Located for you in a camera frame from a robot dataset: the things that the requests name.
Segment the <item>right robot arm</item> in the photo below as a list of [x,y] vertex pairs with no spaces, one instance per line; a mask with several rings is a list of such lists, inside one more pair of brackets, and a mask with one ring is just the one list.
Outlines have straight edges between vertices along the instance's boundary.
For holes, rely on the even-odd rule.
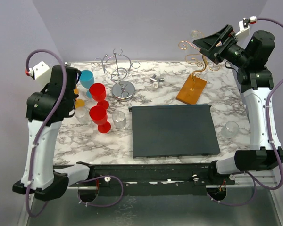
[[246,46],[240,47],[230,25],[193,44],[200,53],[218,64],[223,60],[238,68],[237,80],[248,111],[250,148],[238,150],[233,157],[218,160],[208,172],[210,183],[217,185],[225,175],[244,171],[272,170],[283,163],[283,149],[277,137],[273,114],[272,73],[265,66],[275,47],[275,37],[264,30],[255,31]]

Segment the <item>clear ribbed wine glass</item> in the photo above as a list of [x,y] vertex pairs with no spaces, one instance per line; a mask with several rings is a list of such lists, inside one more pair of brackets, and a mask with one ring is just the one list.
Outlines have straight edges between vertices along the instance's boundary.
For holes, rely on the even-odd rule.
[[126,116],[122,111],[114,112],[112,120],[117,129],[124,129],[126,127]]

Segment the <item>gold wire wooden-base rack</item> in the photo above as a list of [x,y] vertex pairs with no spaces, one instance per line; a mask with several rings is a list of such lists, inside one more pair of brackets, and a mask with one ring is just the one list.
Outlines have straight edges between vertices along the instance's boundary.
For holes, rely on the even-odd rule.
[[206,69],[216,72],[220,66],[215,63],[209,63],[208,59],[199,52],[199,48],[193,44],[191,39],[179,42],[178,47],[186,52],[184,58],[185,62],[189,65],[197,67],[186,79],[182,88],[180,89],[176,100],[188,104],[195,105],[201,96],[207,81],[201,78],[201,73]]

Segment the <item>yellow plastic wine glass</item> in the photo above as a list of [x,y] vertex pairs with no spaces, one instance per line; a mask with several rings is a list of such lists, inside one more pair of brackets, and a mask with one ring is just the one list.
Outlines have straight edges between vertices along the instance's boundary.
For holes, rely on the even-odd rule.
[[75,99],[75,108],[80,108],[80,107],[84,107],[84,100],[79,98],[79,89],[76,86],[76,88],[74,89],[74,94],[77,95],[76,99]]

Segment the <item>blue plastic wine glass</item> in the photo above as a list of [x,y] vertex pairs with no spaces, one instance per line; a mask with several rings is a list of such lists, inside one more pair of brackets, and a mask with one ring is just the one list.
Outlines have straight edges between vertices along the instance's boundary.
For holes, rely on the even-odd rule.
[[80,76],[80,83],[81,85],[87,89],[86,91],[86,95],[88,98],[92,98],[90,92],[89,92],[89,88],[91,87],[91,85],[94,84],[94,76],[92,71],[90,70],[82,70],[81,71],[81,76]]

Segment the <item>red plastic wine glass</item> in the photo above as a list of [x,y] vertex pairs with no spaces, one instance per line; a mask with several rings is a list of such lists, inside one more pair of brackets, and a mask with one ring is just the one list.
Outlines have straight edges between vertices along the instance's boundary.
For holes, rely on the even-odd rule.
[[108,133],[111,130],[111,124],[108,122],[107,111],[102,106],[94,106],[89,110],[89,116],[98,126],[100,133]]

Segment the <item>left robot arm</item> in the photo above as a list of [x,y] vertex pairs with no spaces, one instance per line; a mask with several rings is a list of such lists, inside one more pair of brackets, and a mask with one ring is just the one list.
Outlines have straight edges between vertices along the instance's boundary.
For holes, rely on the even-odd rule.
[[62,121],[70,117],[75,109],[74,93],[77,76],[81,72],[73,67],[65,67],[67,73],[66,90],[62,101],[54,114],[46,118],[54,108],[63,84],[62,69],[56,65],[51,70],[50,81],[40,92],[33,93],[27,100],[26,117],[29,128],[29,146],[24,174],[12,190],[19,194],[34,194],[41,201],[60,198],[67,187],[77,182],[90,186],[95,181],[95,174],[87,163],[53,169],[53,157],[57,135]]

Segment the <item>clear textured wine glass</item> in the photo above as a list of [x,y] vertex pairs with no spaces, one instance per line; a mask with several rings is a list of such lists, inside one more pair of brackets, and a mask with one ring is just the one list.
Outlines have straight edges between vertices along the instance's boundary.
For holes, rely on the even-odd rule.
[[91,123],[89,112],[86,107],[76,108],[75,118],[78,120],[80,124],[89,125]]

